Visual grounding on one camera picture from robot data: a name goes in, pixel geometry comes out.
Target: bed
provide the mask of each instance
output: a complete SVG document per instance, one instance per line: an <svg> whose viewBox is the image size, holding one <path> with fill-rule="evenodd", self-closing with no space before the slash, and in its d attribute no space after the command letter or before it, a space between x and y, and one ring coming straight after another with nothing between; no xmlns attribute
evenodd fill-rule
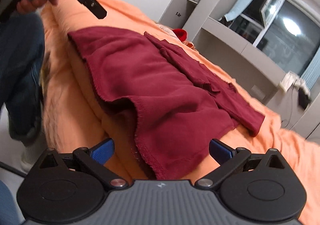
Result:
<svg viewBox="0 0 320 225"><path fill-rule="evenodd" d="M143 163L136 157L131 143L130 123L126 123L121 113L111 116L101 109L90 75L67 37L70 31L90 26L111 26L140 34L147 31L160 40L166 39L182 47L189 56L205 64L222 80L232 83L255 110L266 116L256 137L251 137L247 129L239 126L228 132L221 141L232 148L246 147L253 153L264 154L269 148L280 150L307 191L307 204L300 221L307 225L320 224L320 147L306 142L292 131L281 129L281 120L276 113L251 98L220 67L161 29L139 9L120 0L98 1L108 11L108 16L103 20L96 19L76 0L60 0L57 7L47 5L42 11L46 41L42 86L48 145L60 153L69 153L79 147L90 148L109 136L115 142L115 154L105 166L127 181L147 178L141 168ZM195 182L218 166L208 155L181 179Z"/></svg>

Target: shoe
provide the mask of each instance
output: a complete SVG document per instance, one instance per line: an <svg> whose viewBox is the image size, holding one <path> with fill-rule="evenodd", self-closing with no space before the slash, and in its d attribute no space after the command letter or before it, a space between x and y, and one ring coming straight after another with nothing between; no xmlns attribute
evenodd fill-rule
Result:
<svg viewBox="0 0 320 225"><path fill-rule="evenodd" d="M41 130L35 142L26 146L21 156L21 168L29 172L40 155L48 148L44 132Z"/></svg>

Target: white floor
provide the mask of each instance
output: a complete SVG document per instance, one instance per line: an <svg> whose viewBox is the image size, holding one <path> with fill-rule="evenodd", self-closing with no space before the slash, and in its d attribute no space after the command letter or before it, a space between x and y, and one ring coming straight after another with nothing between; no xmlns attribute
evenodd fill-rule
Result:
<svg viewBox="0 0 320 225"><path fill-rule="evenodd" d="M17 169L21 169L20 156L22 151L22 143L12 140L9 136L8 112L6 108L3 108L0 116L0 161ZM9 187L15 199L17 190L23 179L0 168L0 180ZM22 223L24 219L18 205L17 210Z"/></svg>

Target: red fabric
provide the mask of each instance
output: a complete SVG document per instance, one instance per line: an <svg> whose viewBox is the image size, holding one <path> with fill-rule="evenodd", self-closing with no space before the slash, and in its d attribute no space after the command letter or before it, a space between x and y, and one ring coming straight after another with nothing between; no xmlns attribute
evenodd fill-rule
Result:
<svg viewBox="0 0 320 225"><path fill-rule="evenodd" d="M173 29L174 34L178 37L181 42L187 40L188 34L186 30L183 29Z"/></svg>
<svg viewBox="0 0 320 225"><path fill-rule="evenodd" d="M157 179L189 173L208 155L210 140L233 130L236 120L253 135L259 132L264 116L182 48L111 27L86 28L69 37L104 107L119 112L133 103L134 140Z"/></svg>

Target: jeans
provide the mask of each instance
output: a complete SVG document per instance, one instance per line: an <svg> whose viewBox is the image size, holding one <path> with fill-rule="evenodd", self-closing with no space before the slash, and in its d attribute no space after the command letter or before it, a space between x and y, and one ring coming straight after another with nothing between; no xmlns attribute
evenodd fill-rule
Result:
<svg viewBox="0 0 320 225"><path fill-rule="evenodd" d="M11 138L28 146L41 129L39 74L44 29L35 13L0 23L0 108L9 113Z"/></svg>
<svg viewBox="0 0 320 225"><path fill-rule="evenodd" d="M0 225L19 225L19 218L12 194L0 181Z"/></svg>

